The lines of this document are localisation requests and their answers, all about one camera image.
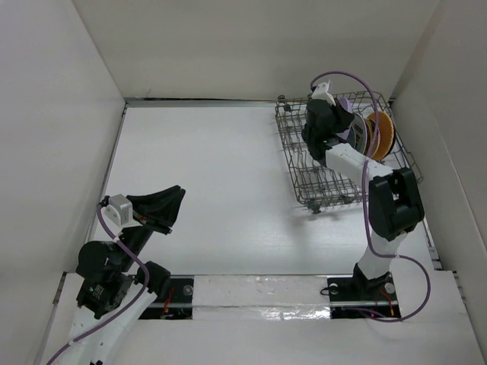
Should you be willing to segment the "metal base rail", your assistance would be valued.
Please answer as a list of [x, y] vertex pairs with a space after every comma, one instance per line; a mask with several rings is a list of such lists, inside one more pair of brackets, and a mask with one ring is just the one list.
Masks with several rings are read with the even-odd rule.
[[359, 291], [348, 275], [174, 276], [142, 319], [271, 321], [401, 317], [392, 278]]

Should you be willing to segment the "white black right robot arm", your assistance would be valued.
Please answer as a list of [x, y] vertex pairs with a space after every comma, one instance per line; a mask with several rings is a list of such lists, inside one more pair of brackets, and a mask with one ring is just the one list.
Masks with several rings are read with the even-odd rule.
[[400, 244], [424, 219], [425, 211], [413, 171], [380, 163], [395, 142], [392, 119], [377, 111], [364, 120], [362, 133], [372, 127], [366, 143], [372, 149], [370, 157], [341, 137], [360, 119], [339, 101], [310, 99], [301, 135], [316, 162], [359, 184], [364, 193], [368, 247], [345, 287], [355, 296], [368, 299], [385, 283]]

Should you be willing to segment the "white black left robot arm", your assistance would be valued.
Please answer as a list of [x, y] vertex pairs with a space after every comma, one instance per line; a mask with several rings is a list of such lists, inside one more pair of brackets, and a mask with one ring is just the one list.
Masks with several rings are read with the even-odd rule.
[[76, 274], [83, 282], [69, 341], [56, 364], [110, 364], [129, 331], [154, 302], [171, 301], [171, 273], [138, 257], [154, 233], [168, 235], [186, 191], [172, 186], [149, 195], [107, 195], [96, 207], [107, 240], [85, 243]]

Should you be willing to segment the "white plate red characters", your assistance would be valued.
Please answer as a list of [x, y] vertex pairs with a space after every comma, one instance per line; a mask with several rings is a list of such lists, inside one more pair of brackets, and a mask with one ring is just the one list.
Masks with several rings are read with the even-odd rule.
[[351, 124], [351, 132], [353, 134], [353, 147], [361, 154], [366, 154], [367, 142], [368, 142], [368, 127], [366, 122], [358, 114], [355, 114], [355, 118]]

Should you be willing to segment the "yellow brown patterned plate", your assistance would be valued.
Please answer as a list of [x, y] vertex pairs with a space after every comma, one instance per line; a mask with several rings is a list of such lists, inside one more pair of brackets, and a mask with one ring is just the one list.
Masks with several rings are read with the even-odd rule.
[[377, 153], [380, 145], [380, 131], [377, 131], [377, 136], [374, 137], [376, 125], [373, 119], [366, 119], [365, 124], [368, 130], [368, 139], [366, 142], [366, 150], [365, 153], [368, 154], [370, 148], [371, 150], [371, 158], [374, 158], [375, 154]]

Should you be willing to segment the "woven bamboo plate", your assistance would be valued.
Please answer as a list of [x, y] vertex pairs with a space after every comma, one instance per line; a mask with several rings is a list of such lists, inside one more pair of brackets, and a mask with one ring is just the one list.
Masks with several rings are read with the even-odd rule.
[[391, 117], [383, 112], [378, 112], [378, 133], [376, 138], [377, 148], [372, 154], [373, 160], [383, 160], [393, 148], [396, 138], [396, 132]]

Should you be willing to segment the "lilac purple plate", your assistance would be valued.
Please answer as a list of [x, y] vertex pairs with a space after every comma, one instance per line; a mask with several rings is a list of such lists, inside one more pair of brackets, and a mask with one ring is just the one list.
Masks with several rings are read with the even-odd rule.
[[354, 115], [353, 110], [352, 110], [352, 104], [346, 97], [340, 97], [338, 99], [338, 102], [339, 102], [339, 105], [344, 110], [346, 110], [348, 113], [352, 114], [352, 121], [349, 123], [347, 129], [344, 132], [340, 132], [337, 134], [340, 138], [348, 141], [351, 138], [349, 135], [351, 133], [352, 122], [354, 121], [355, 115]]

